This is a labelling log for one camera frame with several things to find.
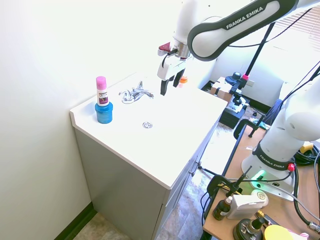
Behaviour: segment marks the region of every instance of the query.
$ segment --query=wooden desk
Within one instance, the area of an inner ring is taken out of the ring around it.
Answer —
[[[229,160],[225,167],[224,173],[227,178],[238,178],[242,174],[241,162],[244,158],[249,156],[252,151],[247,147],[255,147],[258,142],[263,138],[265,130],[259,128],[252,138],[248,137],[252,129],[247,126],[245,131],[242,131],[243,135],[238,142],[238,146],[234,147],[234,156]],[[314,179],[313,166],[299,167],[299,193],[298,199],[301,200],[305,206],[316,216],[319,216],[319,200],[318,190]],[[240,185],[244,194],[251,194],[253,188],[248,182],[244,182]],[[238,220],[229,220],[226,217],[222,221],[218,221],[213,217],[213,210],[218,202],[226,197],[226,191],[220,189],[214,198],[214,201],[210,201],[212,204],[208,206],[210,208],[208,215],[203,225],[203,230],[209,233],[211,236],[221,240],[233,240],[232,230],[234,226],[239,222]],[[306,224],[299,218],[295,211],[294,203],[283,200],[279,197],[268,194],[269,204],[262,209],[262,211],[275,220],[279,225],[292,230],[293,232],[308,233],[309,239],[318,240],[319,235],[307,228]],[[308,221],[315,220],[309,213],[307,213],[301,206],[299,209],[303,216]]]

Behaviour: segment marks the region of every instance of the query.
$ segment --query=sink drain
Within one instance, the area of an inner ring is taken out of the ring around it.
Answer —
[[[152,123],[148,122],[148,121],[145,121],[142,126],[145,128],[145,129],[150,129],[153,127]]]

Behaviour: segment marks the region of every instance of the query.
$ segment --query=franka emika robot arm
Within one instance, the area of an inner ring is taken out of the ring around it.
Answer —
[[[166,94],[168,82],[174,80],[173,86],[178,85],[190,53],[201,61],[214,60],[231,43],[283,16],[314,7],[319,2],[320,0],[255,0],[217,21],[216,17],[210,16],[210,1],[183,0],[173,41],[161,46],[158,51],[160,56],[166,54],[157,73],[162,80],[161,94]],[[279,188],[289,193],[294,192],[295,175],[287,177],[291,159],[305,141],[320,139],[320,75],[313,81],[312,87],[306,90],[302,88],[286,100],[264,138],[252,154],[243,160],[243,172],[252,166],[246,174],[248,179],[279,180],[275,182]],[[251,185],[293,201],[290,195],[267,183],[251,182]],[[304,222],[310,229],[320,233],[319,225],[312,221]]]

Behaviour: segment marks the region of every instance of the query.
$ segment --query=red button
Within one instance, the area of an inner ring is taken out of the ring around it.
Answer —
[[[294,165],[293,163],[289,163],[289,164],[288,164],[288,170],[289,170],[290,172],[293,172],[293,171],[295,170],[295,165]]]

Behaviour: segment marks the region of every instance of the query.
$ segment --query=window blinds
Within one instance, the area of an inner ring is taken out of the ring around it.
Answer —
[[[275,27],[285,29],[303,13],[304,12],[300,12],[281,19],[276,22]],[[312,8],[303,18],[296,22],[290,30],[296,31],[297,34],[304,33],[307,35],[307,44],[315,51],[320,52],[320,5]]]

